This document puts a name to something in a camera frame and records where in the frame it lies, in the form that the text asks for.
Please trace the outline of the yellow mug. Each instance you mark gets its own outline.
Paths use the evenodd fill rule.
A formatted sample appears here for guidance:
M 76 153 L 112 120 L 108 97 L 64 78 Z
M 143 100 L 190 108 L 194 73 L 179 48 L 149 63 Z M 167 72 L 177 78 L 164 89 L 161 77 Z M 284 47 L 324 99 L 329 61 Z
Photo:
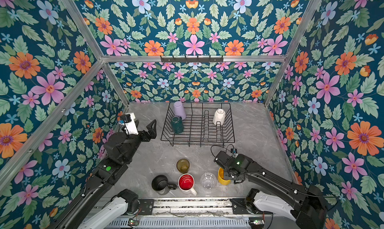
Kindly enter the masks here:
M 219 168 L 219 170 L 218 170 L 218 181 L 223 186 L 227 186 L 231 183 L 231 180 L 224 179 L 224 169 L 223 168 Z

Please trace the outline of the dark green mug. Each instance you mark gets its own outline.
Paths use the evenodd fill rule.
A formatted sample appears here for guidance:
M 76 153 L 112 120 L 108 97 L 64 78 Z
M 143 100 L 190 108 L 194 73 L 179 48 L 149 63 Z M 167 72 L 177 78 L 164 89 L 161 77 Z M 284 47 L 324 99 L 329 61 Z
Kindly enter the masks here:
M 181 134 L 184 131 L 183 120 L 179 116 L 172 117 L 171 126 L 175 134 Z

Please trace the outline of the clear drinking glass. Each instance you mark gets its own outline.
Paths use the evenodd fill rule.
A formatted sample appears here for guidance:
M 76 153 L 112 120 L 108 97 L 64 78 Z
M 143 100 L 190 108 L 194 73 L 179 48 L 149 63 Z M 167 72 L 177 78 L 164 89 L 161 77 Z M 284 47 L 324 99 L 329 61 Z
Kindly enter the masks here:
M 216 181 L 217 179 L 212 173 L 206 172 L 201 176 L 201 185 L 207 190 L 213 189 L 216 186 Z

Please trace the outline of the lilac plastic cup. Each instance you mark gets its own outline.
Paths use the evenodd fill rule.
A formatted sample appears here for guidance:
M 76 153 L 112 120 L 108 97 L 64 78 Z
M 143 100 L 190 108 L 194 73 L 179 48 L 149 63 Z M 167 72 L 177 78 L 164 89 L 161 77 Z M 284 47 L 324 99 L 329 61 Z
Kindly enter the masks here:
M 182 120 L 186 119 L 187 114 L 184 108 L 184 104 L 181 101 L 174 103 L 174 114 L 177 117 L 180 117 Z

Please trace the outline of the red white mug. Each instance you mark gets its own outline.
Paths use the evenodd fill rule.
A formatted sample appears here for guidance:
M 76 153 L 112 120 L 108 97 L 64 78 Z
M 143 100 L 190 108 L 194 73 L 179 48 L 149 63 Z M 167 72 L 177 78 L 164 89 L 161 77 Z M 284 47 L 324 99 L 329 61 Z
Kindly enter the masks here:
M 192 194 L 194 196 L 197 195 L 197 191 L 195 190 L 195 179 L 190 174 L 183 174 L 178 179 L 178 186 L 181 191 L 185 194 Z

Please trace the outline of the cream white mug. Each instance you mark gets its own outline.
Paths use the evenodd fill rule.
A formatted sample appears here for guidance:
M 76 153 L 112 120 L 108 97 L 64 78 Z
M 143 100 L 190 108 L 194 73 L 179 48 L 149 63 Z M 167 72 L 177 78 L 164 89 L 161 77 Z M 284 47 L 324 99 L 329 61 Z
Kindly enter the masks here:
M 226 111 L 224 109 L 217 109 L 213 117 L 213 124 L 215 126 L 223 126 L 225 123 Z

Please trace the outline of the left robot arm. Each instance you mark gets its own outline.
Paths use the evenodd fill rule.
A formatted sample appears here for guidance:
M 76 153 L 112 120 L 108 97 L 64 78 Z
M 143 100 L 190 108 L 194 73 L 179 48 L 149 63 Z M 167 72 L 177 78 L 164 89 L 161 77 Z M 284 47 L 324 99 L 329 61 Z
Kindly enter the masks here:
M 157 121 L 153 120 L 147 125 L 147 131 L 139 131 L 137 135 L 126 130 L 112 134 L 104 144 L 107 157 L 91 172 L 83 190 L 48 228 L 77 229 L 128 169 L 140 144 L 157 137 L 156 126 Z

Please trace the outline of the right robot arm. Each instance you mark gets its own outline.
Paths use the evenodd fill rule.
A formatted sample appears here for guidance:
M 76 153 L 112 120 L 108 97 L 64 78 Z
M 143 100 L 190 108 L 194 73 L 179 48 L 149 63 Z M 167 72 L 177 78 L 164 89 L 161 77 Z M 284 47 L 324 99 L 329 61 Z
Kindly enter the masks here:
M 326 222 L 327 201 L 316 186 L 305 187 L 290 182 L 259 165 L 250 157 L 236 157 L 220 151 L 214 160 L 224 170 L 225 180 L 248 180 L 267 192 L 251 189 L 245 203 L 249 212 L 270 212 L 286 217 L 301 229 L 322 229 Z

